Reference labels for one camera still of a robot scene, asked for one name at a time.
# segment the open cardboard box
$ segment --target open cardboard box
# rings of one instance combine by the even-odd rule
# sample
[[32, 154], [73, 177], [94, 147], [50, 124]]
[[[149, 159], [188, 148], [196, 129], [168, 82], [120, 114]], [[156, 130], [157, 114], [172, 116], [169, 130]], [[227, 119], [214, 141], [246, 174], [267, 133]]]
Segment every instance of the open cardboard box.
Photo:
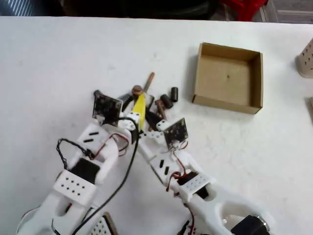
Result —
[[200, 44], [192, 102], [247, 114], [257, 113], [263, 106], [262, 53]]

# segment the floor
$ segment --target floor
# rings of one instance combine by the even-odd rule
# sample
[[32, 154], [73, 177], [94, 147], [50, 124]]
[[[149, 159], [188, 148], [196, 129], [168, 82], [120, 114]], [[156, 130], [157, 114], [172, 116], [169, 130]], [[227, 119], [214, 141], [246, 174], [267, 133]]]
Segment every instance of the floor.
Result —
[[[235, 11], [220, 4], [211, 20], [234, 21]], [[253, 18], [254, 22], [313, 24], [313, 0], [269, 0]]]

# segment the screw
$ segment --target screw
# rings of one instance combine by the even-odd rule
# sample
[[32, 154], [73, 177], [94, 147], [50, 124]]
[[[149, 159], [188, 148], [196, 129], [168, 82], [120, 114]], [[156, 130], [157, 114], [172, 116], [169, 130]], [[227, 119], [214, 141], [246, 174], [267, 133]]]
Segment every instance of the screw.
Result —
[[163, 108], [164, 107], [163, 101], [158, 99], [158, 100], [155, 101], [155, 104], [157, 106], [158, 112], [161, 114], [161, 117], [163, 119], [167, 120], [165, 112], [164, 112], [164, 108]]

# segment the red chair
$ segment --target red chair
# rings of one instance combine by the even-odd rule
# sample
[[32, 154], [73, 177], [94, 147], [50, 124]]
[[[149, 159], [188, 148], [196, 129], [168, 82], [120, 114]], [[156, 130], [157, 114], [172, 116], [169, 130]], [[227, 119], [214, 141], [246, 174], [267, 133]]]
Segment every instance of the red chair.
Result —
[[238, 21], [252, 21], [254, 14], [266, 5], [268, 0], [220, 0], [238, 13]]

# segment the white cylindrical object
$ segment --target white cylindrical object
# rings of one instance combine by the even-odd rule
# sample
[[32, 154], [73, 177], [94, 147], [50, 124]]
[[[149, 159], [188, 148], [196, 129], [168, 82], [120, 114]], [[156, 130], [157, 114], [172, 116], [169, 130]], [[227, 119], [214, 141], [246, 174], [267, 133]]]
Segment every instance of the white cylindrical object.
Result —
[[301, 76], [313, 78], [313, 39], [296, 58], [297, 69]]

